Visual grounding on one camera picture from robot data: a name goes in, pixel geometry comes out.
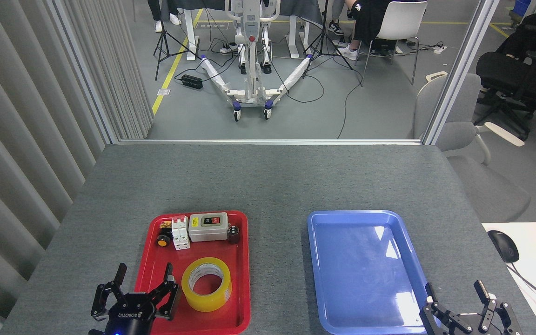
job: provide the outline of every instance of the gripper logo text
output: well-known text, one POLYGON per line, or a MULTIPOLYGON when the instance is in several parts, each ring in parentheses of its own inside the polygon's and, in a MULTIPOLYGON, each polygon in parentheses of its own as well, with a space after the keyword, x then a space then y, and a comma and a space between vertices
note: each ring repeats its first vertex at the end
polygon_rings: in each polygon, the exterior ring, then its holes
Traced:
POLYGON ((140 318, 142 316, 142 312, 140 313, 119 313, 117 314, 119 318, 140 318))

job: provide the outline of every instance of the plastic tray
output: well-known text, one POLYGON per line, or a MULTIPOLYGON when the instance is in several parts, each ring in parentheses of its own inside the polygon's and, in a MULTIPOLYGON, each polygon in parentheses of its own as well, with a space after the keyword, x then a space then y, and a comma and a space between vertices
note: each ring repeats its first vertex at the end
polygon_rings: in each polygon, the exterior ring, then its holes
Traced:
POLYGON ((385 210, 307 218, 322 327, 335 335, 426 334, 425 276, 402 218, 385 210))
MULTIPOLYGON (((154 335, 236 335, 242 333, 251 318, 251 301, 249 299, 249 246, 247 217, 235 211, 225 211, 229 216, 229 224, 240 229, 238 244, 223 241, 190 242, 187 250, 175 250, 173 244, 159 247, 156 244, 160 223, 175 215, 191 215, 198 213, 165 214, 158 216, 150 223, 140 271, 136 280, 135 291, 149 292, 162 282, 167 262, 173 265, 173 275, 179 285, 183 271, 196 259, 217 257, 224 261, 231 273, 232 292, 229 301, 214 312, 198 312, 192 309, 181 295, 177 311, 172 321, 157 318, 153 323, 154 335)), ((167 297, 158 306, 166 303, 167 297)))

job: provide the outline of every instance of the white patient lift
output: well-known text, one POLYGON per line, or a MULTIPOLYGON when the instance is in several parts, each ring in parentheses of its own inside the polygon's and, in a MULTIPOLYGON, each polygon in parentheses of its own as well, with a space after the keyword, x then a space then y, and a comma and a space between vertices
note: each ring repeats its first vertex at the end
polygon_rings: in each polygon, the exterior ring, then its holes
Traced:
POLYGON ((232 104, 235 121, 241 118, 241 107, 264 106, 264 119, 270 119, 272 106, 297 83, 311 59, 311 55, 307 55, 278 89, 264 87, 261 78, 262 69, 265 74, 269 74, 272 66, 269 56, 268 28, 270 22, 274 21, 281 12, 281 0, 267 2, 268 7, 264 6, 264 0, 225 0, 225 11, 234 20, 236 28, 235 42, 238 44, 241 72, 243 73, 244 66, 247 74, 245 90, 230 89, 230 84, 225 83, 210 61, 202 55, 202 67, 225 94, 227 102, 232 104), (262 42, 263 60, 261 63, 256 53, 259 40, 262 42))

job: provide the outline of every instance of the black tripod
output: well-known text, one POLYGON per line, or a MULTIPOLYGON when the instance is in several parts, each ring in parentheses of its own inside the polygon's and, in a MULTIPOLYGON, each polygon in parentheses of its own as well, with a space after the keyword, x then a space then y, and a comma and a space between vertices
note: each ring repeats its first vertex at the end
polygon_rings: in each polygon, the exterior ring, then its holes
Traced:
POLYGON ((154 53, 153 53, 153 56, 156 55, 156 52, 158 50, 158 63, 157 63, 157 72, 156 72, 156 75, 154 77, 154 81, 156 81, 158 79, 158 67, 160 66, 160 62, 164 61, 165 59, 168 59, 168 57, 172 57, 172 56, 175 56, 175 55, 179 55, 179 54, 184 54, 184 53, 192 53, 193 55, 196 56, 197 59, 199 60, 202 60, 202 58, 200 56, 198 56, 198 53, 194 53, 193 51, 191 51, 188 47, 186 47, 185 45, 183 45, 183 43, 179 42, 176 38, 174 38, 171 34, 169 34, 167 32, 167 30, 164 28, 164 22, 162 22, 162 20, 160 21, 160 24, 162 26, 162 32, 160 34, 160 37, 158 38, 158 43, 157 43, 157 46, 155 47, 154 49, 154 53), (175 42, 179 43, 179 45, 181 45, 182 47, 185 48, 185 50, 183 51, 179 51, 178 53, 174 53, 174 54, 171 54, 169 53, 168 51, 168 42, 167 42, 167 35, 172 38, 173 40, 175 40, 175 42))
POLYGON ((351 64, 347 61, 347 59, 341 54, 341 52, 338 50, 336 45, 334 44, 334 41, 330 36, 328 36, 326 32, 326 12, 328 12, 328 0, 326 0, 326 6, 324 8, 324 11, 322 12, 322 31, 320 34, 311 42, 311 44, 304 50, 304 53, 307 55, 307 51, 309 49, 312 49, 314 52, 311 54, 311 59, 309 60, 309 65, 307 66, 305 72, 303 73, 303 77, 305 78, 307 70, 309 70, 311 66, 311 62, 313 62, 314 59, 317 59, 317 57, 320 56, 332 56, 332 57, 342 57, 342 60, 344 60, 345 64, 347 64, 348 68, 350 70, 353 70, 351 67, 351 64), (324 53, 324 42, 328 40, 332 46, 334 46, 335 53, 324 53))

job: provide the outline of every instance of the packing tape roll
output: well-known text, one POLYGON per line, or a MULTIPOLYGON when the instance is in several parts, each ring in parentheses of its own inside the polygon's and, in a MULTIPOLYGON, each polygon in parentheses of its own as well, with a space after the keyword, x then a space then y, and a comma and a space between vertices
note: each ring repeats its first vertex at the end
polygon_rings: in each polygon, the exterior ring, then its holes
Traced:
POLYGON ((230 271, 227 265, 218 258, 203 257, 192 262, 181 278, 181 289, 189 305, 200 312, 217 310, 229 300, 232 290, 230 271), (222 279, 216 291, 208 295, 199 295, 194 292, 194 285, 205 275, 216 275, 222 279))

